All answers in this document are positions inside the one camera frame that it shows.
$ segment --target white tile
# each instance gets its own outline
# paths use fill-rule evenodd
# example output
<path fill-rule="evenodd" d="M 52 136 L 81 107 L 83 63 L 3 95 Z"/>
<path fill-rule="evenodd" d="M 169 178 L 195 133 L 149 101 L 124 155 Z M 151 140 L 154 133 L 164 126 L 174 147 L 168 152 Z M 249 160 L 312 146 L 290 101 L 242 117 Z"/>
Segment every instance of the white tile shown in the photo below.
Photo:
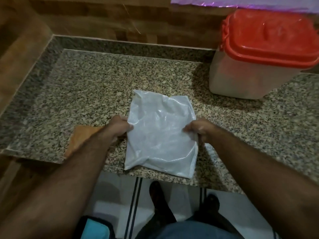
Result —
<path fill-rule="evenodd" d="M 207 189 L 220 202 L 219 212 L 245 239 L 273 239 L 271 226 L 245 195 Z"/>
<path fill-rule="evenodd" d="M 138 208 L 136 212 L 132 238 L 135 238 L 142 227 L 153 217 L 154 205 L 149 194 L 151 179 L 142 180 Z M 185 220 L 193 215 L 199 207 L 199 188 L 187 185 L 159 182 L 165 199 L 177 221 Z"/>
<path fill-rule="evenodd" d="M 84 214 L 109 221 L 115 236 L 123 238 L 135 181 L 136 177 L 102 172 Z"/>

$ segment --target hand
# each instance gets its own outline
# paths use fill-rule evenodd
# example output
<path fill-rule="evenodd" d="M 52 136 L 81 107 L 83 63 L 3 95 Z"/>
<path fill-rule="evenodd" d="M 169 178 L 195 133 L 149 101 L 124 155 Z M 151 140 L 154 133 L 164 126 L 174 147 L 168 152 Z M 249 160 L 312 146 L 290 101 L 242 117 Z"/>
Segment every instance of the hand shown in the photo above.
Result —
<path fill-rule="evenodd" d="M 187 124 L 183 131 L 184 132 L 197 132 L 201 135 L 202 141 L 204 143 L 210 143 L 211 134 L 216 129 L 216 125 L 211 123 L 206 118 L 198 118 L 197 120 L 193 120 L 191 123 Z"/>
<path fill-rule="evenodd" d="M 117 137 L 122 136 L 124 133 L 131 131 L 133 125 L 127 122 L 127 117 L 115 115 L 106 125 L 106 131 L 112 135 L 112 142 L 117 140 Z"/>

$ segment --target storage container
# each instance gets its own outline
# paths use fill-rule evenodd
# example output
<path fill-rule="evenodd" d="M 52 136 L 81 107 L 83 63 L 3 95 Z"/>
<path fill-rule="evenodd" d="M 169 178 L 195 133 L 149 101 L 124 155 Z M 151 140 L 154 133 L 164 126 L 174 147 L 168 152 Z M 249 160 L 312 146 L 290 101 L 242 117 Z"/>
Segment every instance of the storage container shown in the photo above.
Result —
<path fill-rule="evenodd" d="M 296 13 L 241 9 L 222 23 L 209 73 L 212 93 L 260 99 L 319 61 L 319 36 Z"/>

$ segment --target purple surface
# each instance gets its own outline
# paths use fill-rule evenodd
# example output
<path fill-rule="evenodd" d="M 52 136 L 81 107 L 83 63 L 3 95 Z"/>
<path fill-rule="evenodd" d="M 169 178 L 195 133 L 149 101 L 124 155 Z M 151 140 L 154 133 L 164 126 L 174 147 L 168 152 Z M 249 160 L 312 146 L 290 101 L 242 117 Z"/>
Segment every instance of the purple surface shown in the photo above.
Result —
<path fill-rule="evenodd" d="M 319 0 L 171 0 L 180 5 L 197 5 L 209 7 L 240 7 L 290 11 L 303 13 L 319 13 Z"/>

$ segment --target forearm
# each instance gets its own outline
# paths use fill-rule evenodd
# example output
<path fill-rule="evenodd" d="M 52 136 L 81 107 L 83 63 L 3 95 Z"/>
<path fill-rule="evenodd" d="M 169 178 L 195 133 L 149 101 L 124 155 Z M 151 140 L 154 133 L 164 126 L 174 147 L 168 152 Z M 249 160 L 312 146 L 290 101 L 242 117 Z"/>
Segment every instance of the forearm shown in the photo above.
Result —
<path fill-rule="evenodd" d="M 60 238 L 73 233 L 111 144 L 105 129 L 87 140 L 10 214 L 0 229 L 1 238 Z"/>
<path fill-rule="evenodd" d="M 302 238 L 318 233 L 319 189 L 315 182 L 217 126 L 210 134 L 210 144 L 252 203 L 282 236 Z"/>

